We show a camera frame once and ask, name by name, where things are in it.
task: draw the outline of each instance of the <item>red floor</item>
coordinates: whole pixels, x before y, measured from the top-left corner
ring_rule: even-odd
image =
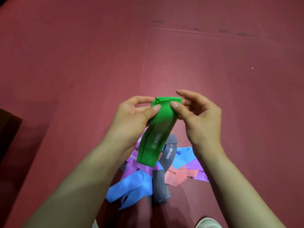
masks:
[[[20,227],[100,141],[121,101],[176,89],[222,108],[227,156],[286,226],[302,225],[303,4],[9,0],[0,9],[0,108],[24,123],[0,165],[6,195],[17,194],[18,173],[45,137],[5,227]],[[190,145],[183,122],[173,133]],[[119,202],[104,203],[98,223],[194,227],[210,216],[227,227],[209,183],[169,189],[158,207],[141,199],[118,212]]]

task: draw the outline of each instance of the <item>green resistance band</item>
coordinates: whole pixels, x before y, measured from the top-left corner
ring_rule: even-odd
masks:
[[[171,108],[170,102],[181,103],[182,98],[155,98],[151,106],[160,104],[161,109],[150,121],[150,126],[143,134],[138,148],[137,162],[154,167],[171,130],[176,123],[178,114]]]

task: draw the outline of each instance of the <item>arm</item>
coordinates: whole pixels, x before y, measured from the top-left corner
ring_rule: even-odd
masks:
[[[131,155],[148,120],[160,110],[160,105],[135,106],[152,100],[136,96],[121,103],[104,139],[23,227],[92,227],[115,173]]]
[[[198,93],[177,94],[185,97],[183,104],[171,102],[171,106],[185,122],[195,156],[229,227],[285,227],[226,157],[220,144],[221,109]]]

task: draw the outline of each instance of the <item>person's left arm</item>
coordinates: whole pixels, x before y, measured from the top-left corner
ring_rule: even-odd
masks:
[[[152,97],[121,103],[103,140],[67,176],[23,227],[92,227],[118,168],[131,155],[160,105],[136,108]]]

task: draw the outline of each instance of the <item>person's left hand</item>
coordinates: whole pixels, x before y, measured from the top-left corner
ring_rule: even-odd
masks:
[[[104,140],[110,142],[115,151],[119,152],[120,161],[125,161],[131,155],[148,120],[153,118],[161,108],[160,105],[137,108],[135,106],[141,103],[151,103],[153,100],[155,100],[153,97],[134,96],[118,106]]]

